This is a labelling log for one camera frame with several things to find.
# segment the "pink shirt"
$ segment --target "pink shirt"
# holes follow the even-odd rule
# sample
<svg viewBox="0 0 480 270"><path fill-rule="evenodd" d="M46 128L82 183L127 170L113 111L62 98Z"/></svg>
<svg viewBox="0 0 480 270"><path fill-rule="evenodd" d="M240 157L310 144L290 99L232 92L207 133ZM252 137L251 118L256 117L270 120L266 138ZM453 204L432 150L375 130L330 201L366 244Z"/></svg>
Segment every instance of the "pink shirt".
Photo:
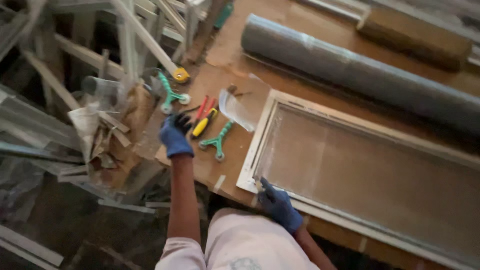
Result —
<svg viewBox="0 0 480 270"><path fill-rule="evenodd" d="M218 211L208 228L205 255L190 238L168 238L155 270L318 270L295 239L263 216Z"/></svg>

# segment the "yellow screwdriver handle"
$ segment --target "yellow screwdriver handle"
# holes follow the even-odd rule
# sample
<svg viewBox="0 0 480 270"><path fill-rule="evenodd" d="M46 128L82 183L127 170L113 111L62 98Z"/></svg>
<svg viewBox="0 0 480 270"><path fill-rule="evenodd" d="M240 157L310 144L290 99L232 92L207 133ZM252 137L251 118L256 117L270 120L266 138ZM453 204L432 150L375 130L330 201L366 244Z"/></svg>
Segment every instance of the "yellow screwdriver handle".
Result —
<svg viewBox="0 0 480 270"><path fill-rule="evenodd" d="M192 135L197 137L202 133L202 131L205 129L205 127L208 124L208 118L203 118L200 122L198 122L198 125L195 127L195 129L192 132Z"/></svg>

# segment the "gray roll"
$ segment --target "gray roll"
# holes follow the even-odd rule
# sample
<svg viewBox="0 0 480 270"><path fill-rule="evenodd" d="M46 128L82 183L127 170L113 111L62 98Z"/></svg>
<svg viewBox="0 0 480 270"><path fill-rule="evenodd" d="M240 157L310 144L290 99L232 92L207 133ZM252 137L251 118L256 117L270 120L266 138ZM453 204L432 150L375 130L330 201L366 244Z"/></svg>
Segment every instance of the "gray roll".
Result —
<svg viewBox="0 0 480 270"><path fill-rule="evenodd" d="M480 135L480 98L250 14L241 45L388 104Z"/></svg>

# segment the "aluminum frame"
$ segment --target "aluminum frame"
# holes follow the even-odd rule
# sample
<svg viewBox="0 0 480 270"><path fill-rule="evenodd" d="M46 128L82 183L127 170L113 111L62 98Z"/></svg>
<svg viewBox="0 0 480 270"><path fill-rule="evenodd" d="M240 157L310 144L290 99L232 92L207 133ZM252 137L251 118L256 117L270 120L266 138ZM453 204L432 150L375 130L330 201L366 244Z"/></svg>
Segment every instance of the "aluminum frame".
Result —
<svg viewBox="0 0 480 270"><path fill-rule="evenodd" d="M476 170L480 170L480 158L466 154L455 149L444 147L432 142L414 137L403 132L386 128L372 122L330 109L328 107L307 101L295 96L282 93L277 90L270 90L269 96L260 117L257 130L253 136L250 148L247 152L245 162L240 171L236 186L257 193L257 187L253 175L259 164L266 139L269 137L270 125L279 105L286 105L299 109L306 113L321 117L329 123L335 123L357 132L365 133L369 136L385 139L396 144L401 144L434 156L462 164ZM329 221L339 226L345 227L362 235L396 246L400 249L416 254L418 256L430 259L437 263L460 270L475 269L470 263L460 258L452 257L447 252L423 243L414 238L402 235L375 224L370 221L362 220L354 215L335 209L326 204L305 198L290 191L286 191L291 198L292 205L298 210L316 216L320 219Z"/></svg>

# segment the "roller wheel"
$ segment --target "roller wheel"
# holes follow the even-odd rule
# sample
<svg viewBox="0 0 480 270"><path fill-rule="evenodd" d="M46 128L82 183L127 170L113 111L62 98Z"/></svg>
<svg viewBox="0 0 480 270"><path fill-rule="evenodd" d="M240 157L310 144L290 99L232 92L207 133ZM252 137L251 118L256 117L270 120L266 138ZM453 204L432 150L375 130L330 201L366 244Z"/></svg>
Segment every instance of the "roller wheel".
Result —
<svg viewBox="0 0 480 270"><path fill-rule="evenodd" d="M222 161L225 159L225 154L224 154L224 153L221 153L220 155L215 155L215 159L216 159L218 162L222 162Z"/></svg>
<svg viewBox="0 0 480 270"><path fill-rule="evenodd" d="M172 104L162 104L160 109L162 110L162 113L164 114L170 114L172 112Z"/></svg>
<svg viewBox="0 0 480 270"><path fill-rule="evenodd" d="M190 97L189 94L181 94L181 98L179 99L179 102L181 105L187 105L188 103L190 103L190 100L192 98Z"/></svg>
<svg viewBox="0 0 480 270"><path fill-rule="evenodd" d="M198 148L200 148L200 150L203 150L203 151L207 150L207 146L204 145L202 142L198 143Z"/></svg>

